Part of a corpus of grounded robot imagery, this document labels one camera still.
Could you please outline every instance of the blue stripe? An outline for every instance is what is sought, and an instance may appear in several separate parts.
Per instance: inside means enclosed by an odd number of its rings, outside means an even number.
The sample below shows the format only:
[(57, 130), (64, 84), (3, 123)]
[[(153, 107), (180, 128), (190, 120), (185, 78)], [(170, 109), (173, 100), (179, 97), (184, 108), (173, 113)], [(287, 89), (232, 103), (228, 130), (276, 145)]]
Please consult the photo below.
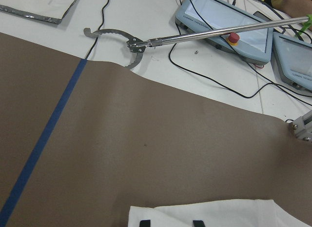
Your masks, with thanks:
[(17, 179), (13, 189), (11, 190), (10, 196), (6, 200), (1, 212), (0, 212), (0, 227), (5, 227), (7, 224), (17, 202), (19, 201), (19, 198), (27, 184), (27, 181), (33, 172), (36, 163), (47, 144), (50, 135), (57, 124), (59, 117), (65, 108), (65, 105), (79, 79), (79, 76), (81, 75), (85, 65), (87, 63), (87, 60), (81, 59), (75, 72), (73, 73), (70, 81), (68, 82), (66, 89), (64, 90), (56, 108), (54, 109), (47, 125), (45, 126), (40, 138), (37, 141), (37, 144), (35, 145), (33, 151), (31, 152), (23, 170), (21, 171), (19, 178)]

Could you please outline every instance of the metal rod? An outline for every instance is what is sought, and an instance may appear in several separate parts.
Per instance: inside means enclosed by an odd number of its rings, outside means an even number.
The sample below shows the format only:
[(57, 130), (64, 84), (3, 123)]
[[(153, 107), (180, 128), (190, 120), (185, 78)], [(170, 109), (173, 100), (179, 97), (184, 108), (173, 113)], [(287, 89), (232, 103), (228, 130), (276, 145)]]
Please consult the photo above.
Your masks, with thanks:
[(174, 43), (179, 43), (179, 42), (184, 42), (184, 41), (191, 41), (191, 40), (204, 39), (204, 38), (209, 38), (209, 37), (214, 37), (214, 36), (221, 36), (221, 35), (226, 35), (229, 33), (246, 32), (246, 31), (252, 31), (252, 30), (257, 30), (257, 29), (271, 28), (271, 27), (277, 27), (277, 26), (283, 26), (283, 25), (289, 25), (289, 24), (295, 24), (295, 23), (303, 23), (303, 22), (307, 22), (308, 20), (309, 20), (309, 17), (299, 17), (299, 18), (286, 19), (286, 20), (260, 22), (260, 23), (247, 24), (247, 25), (241, 25), (241, 26), (236, 26), (236, 27), (215, 29), (215, 30), (210, 30), (208, 32), (203, 32), (203, 33), (192, 33), (192, 34), (185, 34), (185, 35), (178, 35), (178, 36), (149, 39), (147, 41), (129, 44), (128, 46), (129, 47), (143, 47), (143, 46), (154, 47), (154, 46), (160, 46), (160, 45), (168, 45), (168, 44), (174, 44)]

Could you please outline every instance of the gray device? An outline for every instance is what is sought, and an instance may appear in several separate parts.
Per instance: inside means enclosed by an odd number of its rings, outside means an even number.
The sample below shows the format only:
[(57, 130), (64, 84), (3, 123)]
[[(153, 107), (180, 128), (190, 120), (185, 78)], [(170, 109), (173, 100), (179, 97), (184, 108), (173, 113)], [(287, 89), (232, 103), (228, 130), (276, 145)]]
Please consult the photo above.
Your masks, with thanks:
[(312, 91), (312, 45), (273, 33), (273, 64), (281, 80), (292, 87)]
[[(249, 14), (223, 0), (192, 0), (197, 12), (213, 28), (220, 29), (239, 25), (264, 22), (264, 20)], [(211, 30), (198, 16), (191, 2), (185, 0), (175, 15), (176, 23), (188, 32), (205, 32)], [(247, 32), (239, 32), (240, 40), (232, 45), (243, 60), (264, 65), (271, 59), (273, 29), (265, 28)], [(230, 45), (220, 37), (206, 39), (217, 49), (234, 53)]]

